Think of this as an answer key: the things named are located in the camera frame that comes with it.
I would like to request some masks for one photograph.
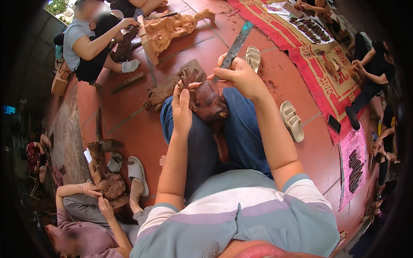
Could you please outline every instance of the red tile floor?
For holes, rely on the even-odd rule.
[[[207,74],[216,67],[217,59],[226,53],[232,45],[244,20],[233,14],[233,9],[223,0],[169,0],[167,7],[157,10],[163,12],[179,12],[194,14],[205,8],[216,12],[216,21],[200,21],[197,29],[187,36],[172,40],[167,50],[159,56],[160,63],[153,66],[145,55],[142,47],[133,52],[133,58],[140,60],[139,68],[128,74],[116,74],[103,69],[98,82],[102,89],[96,90],[83,81],[78,82],[74,74],[70,77],[69,86],[75,84],[78,91],[78,114],[81,125],[83,145],[96,139],[96,109],[103,112],[103,131],[105,138],[113,138],[125,144],[121,149],[123,157],[137,156],[143,163],[148,181],[150,195],[142,201],[142,206],[154,204],[158,178],[161,172],[159,158],[166,154],[166,145],[159,120],[159,112],[143,110],[142,105],[147,100],[147,90],[160,83],[165,77],[178,71],[179,67],[196,58]],[[373,195],[374,182],[378,176],[378,166],[374,166],[368,174],[367,183],[351,200],[342,212],[338,212],[340,202],[340,160],[338,147],[334,147],[327,131],[327,124],[314,102],[296,66],[289,57],[280,51],[266,35],[253,28],[246,43],[240,51],[245,53],[249,45],[254,45],[261,51],[262,60],[259,75],[265,82],[274,82],[269,87],[277,103],[291,101],[303,121],[305,139],[296,143],[299,158],[306,173],[314,181],[321,193],[332,204],[337,218],[338,230],[348,231],[347,242],[361,227],[361,218],[367,198]],[[144,80],[110,95],[111,89],[131,76],[144,72]],[[62,98],[52,96],[47,114],[47,124],[50,125]],[[362,117],[366,134],[377,131],[377,121],[370,118],[371,111],[382,117],[380,101],[375,98]],[[127,179],[127,167],[122,166],[121,174]]]

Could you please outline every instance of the smartphone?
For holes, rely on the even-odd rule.
[[[334,129],[334,131],[336,131],[336,133],[340,134],[341,124],[331,114],[328,115],[327,123]]]

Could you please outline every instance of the person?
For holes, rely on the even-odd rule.
[[[75,8],[75,18],[66,30],[63,44],[63,57],[71,71],[76,73],[79,81],[93,85],[103,67],[117,73],[130,73],[138,68],[139,61],[115,63],[109,56],[109,44],[112,39],[123,40],[121,29],[137,25],[132,18],[119,21],[113,15],[103,16],[96,23],[99,1],[85,1]]]
[[[395,77],[396,69],[387,43],[375,41],[372,49],[368,51],[364,37],[360,33],[355,35],[354,59],[349,55],[347,57],[353,64],[352,68],[366,79],[360,94],[351,106],[346,107],[352,127],[358,130],[360,123],[357,113],[382,91],[384,84],[389,83]]]
[[[39,174],[39,182],[44,183],[47,175],[47,168],[50,166],[46,159],[45,150],[51,148],[52,143],[49,138],[42,134],[39,142],[31,142],[26,148],[21,149],[21,159],[26,161],[30,171]]]
[[[52,224],[45,226],[46,234],[55,251],[66,256],[68,254],[69,256],[85,255],[89,252],[88,255],[93,258],[128,258],[132,246],[135,245],[140,225],[145,222],[152,209],[152,206],[145,209],[139,206],[143,189],[142,181],[134,178],[129,205],[133,212],[132,218],[138,222],[136,225],[119,222],[114,216],[109,200],[103,198],[102,194],[97,192],[97,187],[90,181],[58,187],[56,191],[57,227]],[[79,221],[72,222],[69,215]],[[83,248],[81,243],[74,244],[74,246],[65,244],[67,241],[62,240],[65,235],[63,233],[79,227],[81,229],[77,230],[79,234],[77,239],[83,239]],[[83,231],[83,229],[89,228],[99,230],[97,232]],[[104,232],[109,237],[106,246],[101,246],[101,241],[95,241],[95,239],[101,238],[98,234],[100,232]]]
[[[380,136],[374,142],[374,147],[381,154],[379,165],[379,178],[377,179],[377,193],[375,200],[377,201],[384,189],[384,184],[387,180],[388,162],[397,162],[397,148],[394,137],[395,132],[395,115],[391,104],[387,104],[384,114]]]
[[[59,32],[55,35],[53,42],[55,43],[55,57],[58,59],[63,58],[63,39],[64,39],[64,32]]]
[[[148,16],[156,8],[166,6],[165,0],[114,0],[110,4],[110,9],[120,10],[125,18],[132,17],[137,20],[138,16]]]
[[[225,87],[230,162],[220,163],[211,128],[176,86],[161,111],[169,147],[155,205],[130,258],[328,256],[339,241],[331,205],[304,173],[264,82],[239,57],[215,75],[226,80],[216,86]]]
[[[297,0],[297,4],[303,9],[314,11],[318,17],[331,10],[325,0]]]

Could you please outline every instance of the black shirt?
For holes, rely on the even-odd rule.
[[[376,54],[373,56],[369,64],[369,73],[381,76],[382,74],[386,75],[388,81],[394,77],[396,69],[394,65],[387,62],[385,59],[385,46],[383,42],[375,41],[373,42],[373,48],[376,51]]]
[[[110,4],[110,9],[120,10],[123,13],[124,18],[131,18],[135,15],[136,7],[128,0],[113,0]]]

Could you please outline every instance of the purple shirt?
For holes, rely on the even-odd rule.
[[[123,256],[115,249],[119,247],[119,245],[113,233],[98,224],[92,222],[72,222],[65,210],[57,209],[57,227],[64,231],[77,227],[91,227],[99,229],[109,236],[110,244],[105,251],[91,256],[81,256],[82,258],[123,258]]]

